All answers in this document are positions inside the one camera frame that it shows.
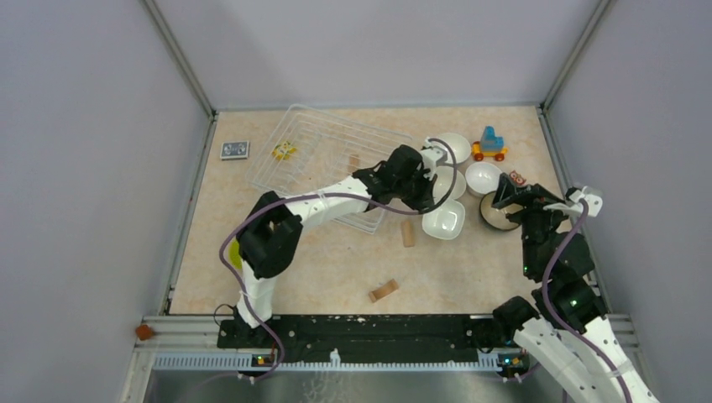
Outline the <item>teal ceramic bowl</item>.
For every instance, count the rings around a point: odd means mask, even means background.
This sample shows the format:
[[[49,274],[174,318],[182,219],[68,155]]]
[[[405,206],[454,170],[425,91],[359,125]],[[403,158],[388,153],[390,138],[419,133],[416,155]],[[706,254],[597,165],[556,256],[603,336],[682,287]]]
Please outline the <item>teal ceramic bowl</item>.
[[[520,224],[518,222],[510,221],[507,218],[507,215],[519,212],[522,209],[522,206],[518,204],[511,204],[503,209],[497,209],[492,206],[494,198],[494,191],[487,193],[482,197],[479,204],[479,215],[481,218],[490,227],[500,231],[508,232],[517,229]]]

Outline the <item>white ceramic bowl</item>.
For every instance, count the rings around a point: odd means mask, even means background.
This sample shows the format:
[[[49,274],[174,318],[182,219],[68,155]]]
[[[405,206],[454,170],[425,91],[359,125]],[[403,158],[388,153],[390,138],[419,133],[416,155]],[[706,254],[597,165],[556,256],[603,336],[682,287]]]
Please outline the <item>white ceramic bowl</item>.
[[[465,171],[467,190],[473,196],[496,191],[502,170],[488,162],[474,162]]]

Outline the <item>white bowl with blue rim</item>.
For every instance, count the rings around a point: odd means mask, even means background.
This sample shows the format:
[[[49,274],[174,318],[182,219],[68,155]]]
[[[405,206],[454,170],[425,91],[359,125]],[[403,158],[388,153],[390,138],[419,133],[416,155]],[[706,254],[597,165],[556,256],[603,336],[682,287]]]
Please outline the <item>white bowl with blue rim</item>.
[[[443,150],[446,165],[461,165],[466,162],[471,155],[470,142],[458,133],[440,133],[436,136],[439,142],[434,145]]]

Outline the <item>square lime green bowl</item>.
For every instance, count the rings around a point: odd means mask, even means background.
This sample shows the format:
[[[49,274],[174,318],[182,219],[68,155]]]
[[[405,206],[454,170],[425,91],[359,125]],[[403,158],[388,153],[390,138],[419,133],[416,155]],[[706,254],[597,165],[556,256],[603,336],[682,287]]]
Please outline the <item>square lime green bowl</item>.
[[[450,241],[461,233],[465,218],[464,205],[459,201],[447,200],[438,209],[422,217],[421,228],[432,238]]]

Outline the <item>white wire dish rack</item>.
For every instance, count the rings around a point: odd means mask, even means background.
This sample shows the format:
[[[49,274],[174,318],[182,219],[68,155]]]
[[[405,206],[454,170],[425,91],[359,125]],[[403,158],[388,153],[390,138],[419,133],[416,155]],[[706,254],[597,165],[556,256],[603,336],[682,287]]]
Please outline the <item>white wire dish rack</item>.
[[[276,160],[271,152],[284,141],[297,151],[289,160]],[[279,198],[292,199],[303,194],[326,193],[308,201],[291,201],[294,213],[307,220],[305,228],[330,221],[373,234],[386,214],[382,208],[368,212],[339,214],[334,206],[337,192],[346,192],[343,180],[350,176],[348,156],[360,156],[360,169],[369,168],[412,137],[396,131],[356,122],[299,104],[291,105],[264,146],[252,153],[246,178],[259,194],[273,191]]]

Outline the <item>round lime green bowl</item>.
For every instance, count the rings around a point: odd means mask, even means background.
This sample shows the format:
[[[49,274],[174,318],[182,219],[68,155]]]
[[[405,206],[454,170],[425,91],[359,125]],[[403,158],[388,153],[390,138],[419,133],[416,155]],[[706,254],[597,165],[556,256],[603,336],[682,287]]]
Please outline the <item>round lime green bowl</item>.
[[[227,253],[228,253],[228,262],[237,271],[241,271],[242,270],[242,260],[241,260],[240,253],[239,253],[239,244],[236,239],[231,240],[231,243],[228,245]]]

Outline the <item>beige ceramic bowl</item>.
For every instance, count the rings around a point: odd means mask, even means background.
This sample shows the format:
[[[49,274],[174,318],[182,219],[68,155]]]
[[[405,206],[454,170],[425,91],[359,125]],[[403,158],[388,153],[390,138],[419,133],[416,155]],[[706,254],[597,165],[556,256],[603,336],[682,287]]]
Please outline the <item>beige ceramic bowl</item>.
[[[451,166],[439,166],[435,170],[435,175],[437,179],[432,190],[435,202],[444,198],[452,184],[454,184],[454,188],[450,192],[449,199],[457,200],[464,194],[467,186],[466,180],[459,170]]]

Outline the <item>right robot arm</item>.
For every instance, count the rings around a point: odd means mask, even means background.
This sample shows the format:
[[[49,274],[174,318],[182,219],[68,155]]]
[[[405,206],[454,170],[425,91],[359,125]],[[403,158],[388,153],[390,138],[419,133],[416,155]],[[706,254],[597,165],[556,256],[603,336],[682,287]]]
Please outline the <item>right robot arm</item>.
[[[539,184],[499,177],[491,206],[518,224],[522,273],[539,285],[533,303],[513,297],[493,312],[492,333],[525,349],[576,402],[655,402],[617,339],[602,298],[585,277],[595,265],[580,228],[596,217],[601,191],[571,187],[564,197]]]

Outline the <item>wooden block under rack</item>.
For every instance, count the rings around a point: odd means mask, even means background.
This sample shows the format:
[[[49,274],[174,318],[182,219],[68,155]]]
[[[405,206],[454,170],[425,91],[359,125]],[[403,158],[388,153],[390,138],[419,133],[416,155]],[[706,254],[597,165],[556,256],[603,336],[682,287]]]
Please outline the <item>wooden block under rack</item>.
[[[348,172],[353,174],[360,169],[360,156],[358,154],[350,154],[348,156]]]

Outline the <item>light wooden block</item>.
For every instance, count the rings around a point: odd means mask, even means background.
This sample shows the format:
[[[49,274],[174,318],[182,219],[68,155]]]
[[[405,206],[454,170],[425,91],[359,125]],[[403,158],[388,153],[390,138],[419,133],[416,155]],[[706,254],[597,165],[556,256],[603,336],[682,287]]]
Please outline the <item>light wooden block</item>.
[[[416,244],[415,230],[410,220],[404,220],[400,224],[402,245],[404,248],[412,248]]]

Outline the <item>blue toy block vehicle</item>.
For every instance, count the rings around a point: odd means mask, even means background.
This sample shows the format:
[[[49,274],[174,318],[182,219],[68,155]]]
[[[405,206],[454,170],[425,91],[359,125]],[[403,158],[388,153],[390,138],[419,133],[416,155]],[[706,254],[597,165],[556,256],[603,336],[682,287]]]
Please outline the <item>blue toy block vehicle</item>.
[[[472,143],[472,156],[474,161],[480,162],[485,158],[492,158],[497,162],[505,160],[508,149],[505,147],[503,137],[495,133],[495,128],[485,126],[480,139]]]

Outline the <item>wooden arch block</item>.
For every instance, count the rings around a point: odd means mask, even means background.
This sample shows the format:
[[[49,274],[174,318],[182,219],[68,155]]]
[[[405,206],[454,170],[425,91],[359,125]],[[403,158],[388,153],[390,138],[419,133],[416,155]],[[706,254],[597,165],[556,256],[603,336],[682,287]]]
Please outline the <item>wooden arch block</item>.
[[[387,282],[385,282],[383,285],[380,287],[371,290],[368,293],[369,299],[372,303],[375,303],[379,300],[382,300],[383,298],[391,295],[395,291],[399,290],[400,286],[398,282],[395,279],[391,279]]]

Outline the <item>yellow owl toy block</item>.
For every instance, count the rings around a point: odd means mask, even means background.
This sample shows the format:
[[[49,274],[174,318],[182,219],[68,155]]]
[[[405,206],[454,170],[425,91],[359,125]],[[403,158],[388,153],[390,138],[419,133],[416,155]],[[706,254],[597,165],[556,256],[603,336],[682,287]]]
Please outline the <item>yellow owl toy block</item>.
[[[284,141],[273,148],[271,155],[279,161],[289,160],[296,151],[297,147],[292,142]]]

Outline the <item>playing card deck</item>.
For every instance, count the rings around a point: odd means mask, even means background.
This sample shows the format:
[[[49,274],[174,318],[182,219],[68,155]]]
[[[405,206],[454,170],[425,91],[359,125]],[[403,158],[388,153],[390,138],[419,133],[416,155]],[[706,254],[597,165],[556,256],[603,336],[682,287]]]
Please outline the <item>playing card deck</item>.
[[[220,160],[246,160],[249,157],[249,150],[249,141],[222,143]]]

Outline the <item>orange block on rail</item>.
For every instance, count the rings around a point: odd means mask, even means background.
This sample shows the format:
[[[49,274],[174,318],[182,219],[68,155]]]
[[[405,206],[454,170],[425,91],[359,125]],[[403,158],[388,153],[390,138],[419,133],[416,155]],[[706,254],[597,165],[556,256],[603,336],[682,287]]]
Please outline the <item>orange block on rail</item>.
[[[135,328],[135,334],[139,341],[147,341],[154,336],[154,329],[148,324],[141,324]]]

